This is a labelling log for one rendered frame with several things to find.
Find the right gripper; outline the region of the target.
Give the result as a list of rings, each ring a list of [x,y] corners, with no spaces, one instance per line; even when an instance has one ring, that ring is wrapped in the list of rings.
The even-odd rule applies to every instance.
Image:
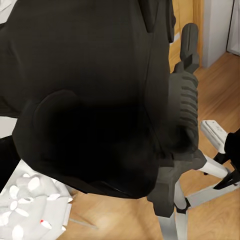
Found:
[[[236,131],[235,134],[240,135],[240,129],[238,131]],[[223,165],[229,159],[230,158],[228,157],[228,155],[226,153],[220,153],[220,152],[218,152],[218,154],[214,158],[214,160],[216,162],[220,163],[221,165]],[[234,164],[232,162],[231,162],[231,164],[233,165],[235,170],[229,176],[227,176],[224,180],[219,182],[218,185],[216,185],[214,187],[214,189],[221,190],[221,189],[226,188],[230,185],[233,185],[237,182],[240,182],[240,173],[238,172],[238,170],[236,169],[236,167],[234,166]]]

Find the camera tripod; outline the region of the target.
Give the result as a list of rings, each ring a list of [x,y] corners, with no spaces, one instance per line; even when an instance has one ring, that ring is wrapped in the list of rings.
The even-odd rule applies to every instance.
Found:
[[[181,32],[181,62],[169,76],[164,152],[155,188],[146,198],[153,203],[163,240],[188,240],[188,210],[240,188],[240,181],[214,189],[217,183],[184,196],[179,182],[192,169],[221,179],[233,172],[198,148],[198,79],[193,75],[200,67],[198,34],[195,23],[186,24]]]

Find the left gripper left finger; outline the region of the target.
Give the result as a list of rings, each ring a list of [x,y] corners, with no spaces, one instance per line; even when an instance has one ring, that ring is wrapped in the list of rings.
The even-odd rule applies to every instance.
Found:
[[[0,193],[21,160],[12,135],[0,138]]]

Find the digital camera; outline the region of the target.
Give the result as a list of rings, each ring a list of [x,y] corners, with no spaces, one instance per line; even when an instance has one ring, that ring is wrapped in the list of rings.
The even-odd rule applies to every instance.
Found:
[[[147,197],[164,152],[172,0],[17,0],[0,23],[0,117],[34,171]]]

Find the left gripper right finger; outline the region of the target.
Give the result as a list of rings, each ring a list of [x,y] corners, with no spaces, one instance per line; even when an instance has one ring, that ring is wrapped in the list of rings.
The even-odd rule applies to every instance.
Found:
[[[240,135],[228,133],[224,146],[225,153],[240,173]]]

